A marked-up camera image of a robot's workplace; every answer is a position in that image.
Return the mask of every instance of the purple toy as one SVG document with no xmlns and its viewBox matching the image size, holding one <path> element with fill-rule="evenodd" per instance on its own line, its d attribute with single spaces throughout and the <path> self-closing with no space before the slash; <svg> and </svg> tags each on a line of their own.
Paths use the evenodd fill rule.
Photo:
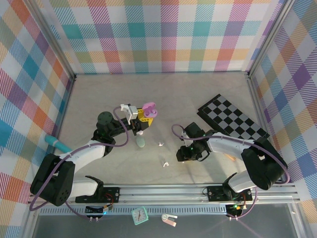
<svg viewBox="0 0 317 238">
<path fill-rule="evenodd" d="M 144 117 L 146 118 L 155 118 L 158 115 L 157 110 L 155 109 L 155 103 L 145 103 L 142 107 L 144 111 Z"/>
</svg>

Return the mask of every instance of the glass panel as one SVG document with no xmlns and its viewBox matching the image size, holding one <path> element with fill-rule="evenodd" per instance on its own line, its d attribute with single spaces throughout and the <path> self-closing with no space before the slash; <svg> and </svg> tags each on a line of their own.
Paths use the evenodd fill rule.
<svg viewBox="0 0 317 238">
<path fill-rule="evenodd" d="M 108 215 L 98 223 L 77 216 L 39 216 L 33 238 L 296 238 L 287 204 L 259 204 L 239 221 L 224 215 L 181 215 L 172 227 L 161 216 L 134 225 L 132 216 Z"/>
</svg>

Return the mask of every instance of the clock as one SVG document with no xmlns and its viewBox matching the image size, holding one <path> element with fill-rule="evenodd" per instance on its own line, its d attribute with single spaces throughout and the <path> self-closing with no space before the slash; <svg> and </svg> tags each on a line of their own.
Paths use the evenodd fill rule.
<svg viewBox="0 0 317 238">
<path fill-rule="evenodd" d="M 132 211 L 132 217 L 135 225 L 146 222 L 149 219 L 147 210 L 145 207 L 139 207 Z"/>
</svg>

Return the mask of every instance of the white bracket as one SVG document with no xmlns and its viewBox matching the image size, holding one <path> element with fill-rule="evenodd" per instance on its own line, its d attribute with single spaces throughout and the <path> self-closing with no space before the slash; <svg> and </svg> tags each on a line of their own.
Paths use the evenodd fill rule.
<svg viewBox="0 0 317 238">
<path fill-rule="evenodd" d="M 124 111 L 125 116 L 128 120 L 128 124 L 130 125 L 130 121 L 133 119 L 136 119 L 138 116 L 138 110 L 136 106 L 129 106 L 129 105 L 124 105 L 121 104 L 121 111 Z"/>
</svg>

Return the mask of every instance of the colorful plaid fabric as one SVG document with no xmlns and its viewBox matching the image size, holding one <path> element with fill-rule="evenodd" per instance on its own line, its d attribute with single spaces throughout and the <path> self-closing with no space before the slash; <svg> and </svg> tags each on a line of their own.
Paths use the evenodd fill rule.
<svg viewBox="0 0 317 238">
<path fill-rule="evenodd" d="M 267 32 L 267 12 L 272 12 L 272 22 L 277 11 L 269 9 L 281 6 L 279 0 L 38 0 L 38 4 L 77 73 L 245 70 Z"/>
<path fill-rule="evenodd" d="M 275 147 L 317 234 L 317 1 L 297 0 L 255 85 Z"/>
<path fill-rule="evenodd" d="M 23 1 L 0 0 L 0 238 L 17 237 L 70 85 Z"/>
<path fill-rule="evenodd" d="M 278 4 L 276 5 L 273 14 L 271 15 L 271 18 L 269 19 L 268 24 L 267 24 L 265 30 L 263 31 L 263 34 L 262 34 L 260 40 L 258 41 L 257 47 L 256 47 L 256 49 L 254 50 L 254 52 L 252 54 L 251 60 L 250 60 L 250 62 L 248 64 L 248 66 L 247 66 L 247 71 L 250 70 L 254 60 L 258 56 L 258 53 L 259 53 L 259 51 L 260 51 L 260 49 L 261 49 L 261 47 L 263 45 L 263 42 L 265 41 L 265 39 L 266 39 L 266 37 L 267 37 L 267 35 L 268 35 L 273 23 L 274 23 L 274 20 L 276 19 L 279 11 L 281 10 L 281 7 L 283 6 L 284 2 L 285 2 L 285 0 L 279 0 L 278 1 Z"/>
</svg>

